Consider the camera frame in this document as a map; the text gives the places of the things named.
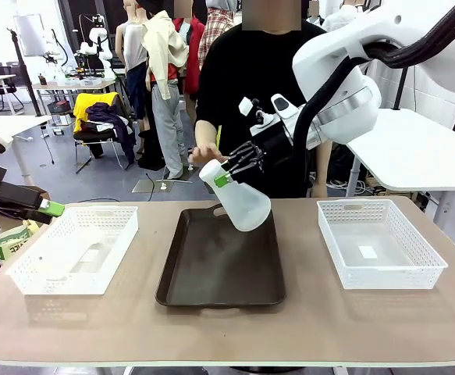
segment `black tray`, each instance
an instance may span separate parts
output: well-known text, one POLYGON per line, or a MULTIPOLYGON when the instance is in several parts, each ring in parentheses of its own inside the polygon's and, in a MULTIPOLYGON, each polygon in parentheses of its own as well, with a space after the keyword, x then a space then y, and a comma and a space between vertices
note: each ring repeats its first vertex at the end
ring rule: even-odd
POLYGON ((165 306, 243 308, 277 305, 286 289, 272 212, 256 230, 239 232, 210 209, 180 213, 156 292, 165 306))

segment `white plastic basket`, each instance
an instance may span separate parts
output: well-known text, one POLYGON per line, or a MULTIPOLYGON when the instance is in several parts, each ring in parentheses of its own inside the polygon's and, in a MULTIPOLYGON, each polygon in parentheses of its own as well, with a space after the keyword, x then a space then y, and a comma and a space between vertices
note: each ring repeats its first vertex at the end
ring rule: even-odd
POLYGON ((103 295, 138 227, 137 207, 67 209, 7 274, 25 295, 103 295))
POLYGON ((345 289, 432 289, 447 263, 388 199, 318 202, 345 289))

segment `white tank top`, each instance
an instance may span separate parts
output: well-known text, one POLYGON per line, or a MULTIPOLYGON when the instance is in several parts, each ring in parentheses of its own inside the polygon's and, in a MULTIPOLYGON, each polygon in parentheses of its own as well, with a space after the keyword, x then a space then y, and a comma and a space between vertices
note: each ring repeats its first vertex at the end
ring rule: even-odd
POLYGON ((126 68, 131 70, 148 59, 148 51, 142 45, 142 25, 130 23, 124 33, 123 55, 126 68))

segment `yellow jacket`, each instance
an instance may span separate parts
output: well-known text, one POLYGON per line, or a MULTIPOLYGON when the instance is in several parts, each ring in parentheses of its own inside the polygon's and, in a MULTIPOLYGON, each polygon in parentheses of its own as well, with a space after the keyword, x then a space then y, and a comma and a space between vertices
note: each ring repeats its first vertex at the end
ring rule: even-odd
POLYGON ((74 132, 77 133, 81 130, 81 120, 88 121, 87 108, 95 103, 113 105, 117 95, 117 92, 110 92, 109 94, 79 94, 73 110, 73 114, 76 117, 74 132))
POLYGON ((142 45, 149 53, 149 68, 155 75, 163 100, 170 99, 168 64, 177 68, 186 65, 189 48, 175 30, 168 13, 163 10, 142 27, 142 45))

